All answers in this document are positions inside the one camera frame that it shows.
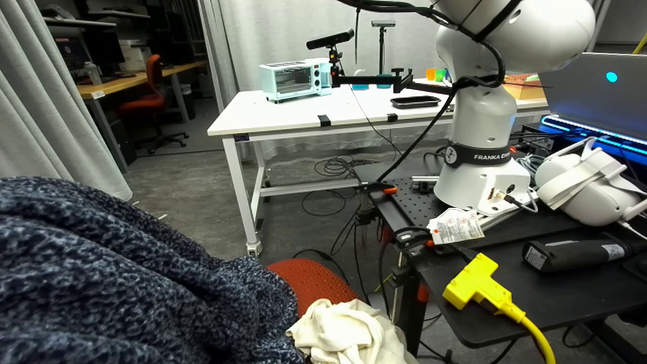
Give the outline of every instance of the laptop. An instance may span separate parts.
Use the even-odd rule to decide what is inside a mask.
[[[561,119],[647,140],[646,55],[583,53],[539,78]]]

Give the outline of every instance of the light blue toaster oven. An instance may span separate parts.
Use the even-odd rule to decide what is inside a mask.
[[[268,101],[282,102],[308,95],[328,95],[331,87],[327,58],[261,65],[261,86]]]

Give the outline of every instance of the shelf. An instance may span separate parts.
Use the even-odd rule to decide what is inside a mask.
[[[116,10],[97,10],[97,11],[88,11],[88,15],[101,16],[101,17],[137,17],[140,19],[150,19],[148,15],[135,14],[130,12],[119,12]]]
[[[79,19],[56,19],[55,17],[43,17],[47,25],[53,27],[74,27],[74,28],[89,28],[89,27],[99,27],[99,28],[112,28],[116,27],[115,23],[106,23],[105,21],[89,21],[89,20],[79,20]]]

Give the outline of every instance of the green cup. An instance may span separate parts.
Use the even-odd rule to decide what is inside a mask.
[[[436,77],[435,80],[436,82],[442,82],[444,80],[444,76],[447,73],[446,69],[437,69],[436,70]]]

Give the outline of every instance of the knit blanket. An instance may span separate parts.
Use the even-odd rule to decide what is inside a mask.
[[[256,258],[210,256],[90,187],[0,179],[1,363],[303,363],[296,320]]]

